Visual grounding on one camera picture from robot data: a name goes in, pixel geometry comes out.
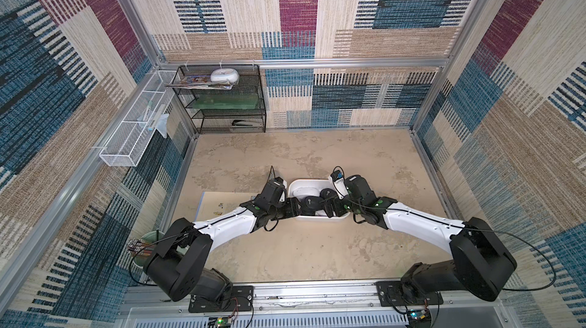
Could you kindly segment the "white plastic storage box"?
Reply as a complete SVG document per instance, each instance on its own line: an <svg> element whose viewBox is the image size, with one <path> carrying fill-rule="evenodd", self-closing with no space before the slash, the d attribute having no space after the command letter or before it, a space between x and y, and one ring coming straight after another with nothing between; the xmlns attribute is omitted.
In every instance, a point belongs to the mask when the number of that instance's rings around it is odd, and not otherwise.
<svg viewBox="0 0 586 328"><path fill-rule="evenodd" d="M287 186L288 196L303 201L308 196L318 196L324 189L334 189L331 180L328 179L297 179ZM337 223L348 218L350 213L345 213L341 217L333 216L329 218L323 210L319 210L315 216L297 216L296 221L317 222L317 223Z"/></svg>

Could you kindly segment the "small black mouse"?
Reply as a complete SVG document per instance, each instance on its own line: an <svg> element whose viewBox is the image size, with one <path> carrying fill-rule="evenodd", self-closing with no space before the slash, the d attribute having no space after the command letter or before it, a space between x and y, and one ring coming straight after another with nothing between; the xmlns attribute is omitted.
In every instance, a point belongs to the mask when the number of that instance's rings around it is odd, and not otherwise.
<svg viewBox="0 0 586 328"><path fill-rule="evenodd" d="M323 203L323 198L307 196L301 201L301 215L314 217L319 210L324 208Z"/></svg>

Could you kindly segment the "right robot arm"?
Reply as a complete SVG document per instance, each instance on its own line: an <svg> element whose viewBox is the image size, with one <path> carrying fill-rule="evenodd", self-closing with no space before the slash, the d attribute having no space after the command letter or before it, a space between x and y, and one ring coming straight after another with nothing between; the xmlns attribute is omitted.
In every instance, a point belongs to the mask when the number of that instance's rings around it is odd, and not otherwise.
<svg viewBox="0 0 586 328"><path fill-rule="evenodd" d="M484 301L495 301L517 269L495 230L477 217L452 220L414 210L394 198L376 196L365 178L344 178L339 169L329 181L339 205L363 223L405 233L450 255L444 262L415 263L404 273L399 291L405 302L416 304L442 291L468 291Z"/></svg>

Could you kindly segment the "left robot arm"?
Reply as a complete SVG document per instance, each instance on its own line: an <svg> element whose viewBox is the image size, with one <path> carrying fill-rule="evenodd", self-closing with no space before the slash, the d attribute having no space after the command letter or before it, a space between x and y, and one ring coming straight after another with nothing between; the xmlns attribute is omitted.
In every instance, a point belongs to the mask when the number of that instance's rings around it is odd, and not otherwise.
<svg viewBox="0 0 586 328"><path fill-rule="evenodd" d="M166 236L154 243L154 251L143 264L143 273L171 301L194 295L203 300L223 304L231 290L231 282L220 272L205 268L214 249L239 236L265 229L270 222L294 216L286 204L287 182L271 178L260 194L236 209L211 220L174 221Z"/></svg>

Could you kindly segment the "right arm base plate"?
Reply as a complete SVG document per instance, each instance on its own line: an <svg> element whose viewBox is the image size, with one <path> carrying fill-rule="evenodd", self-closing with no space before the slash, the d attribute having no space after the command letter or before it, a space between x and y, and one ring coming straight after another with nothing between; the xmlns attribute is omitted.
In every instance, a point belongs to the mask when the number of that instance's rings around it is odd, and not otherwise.
<svg viewBox="0 0 586 328"><path fill-rule="evenodd" d="M442 305L443 297L439 292L423 293L400 280L385 280L375 283L379 303L382 307L410 307L425 305Z"/></svg>

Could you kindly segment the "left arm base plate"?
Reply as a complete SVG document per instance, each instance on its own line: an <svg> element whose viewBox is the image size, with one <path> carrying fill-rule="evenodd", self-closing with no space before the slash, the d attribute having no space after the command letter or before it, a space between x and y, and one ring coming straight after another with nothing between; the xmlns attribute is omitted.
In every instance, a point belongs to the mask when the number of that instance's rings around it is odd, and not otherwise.
<svg viewBox="0 0 586 328"><path fill-rule="evenodd" d="M216 300L192 295L188 311L191 314L251 312L253 310L253 297L253 285L236 285L225 291Z"/></svg>

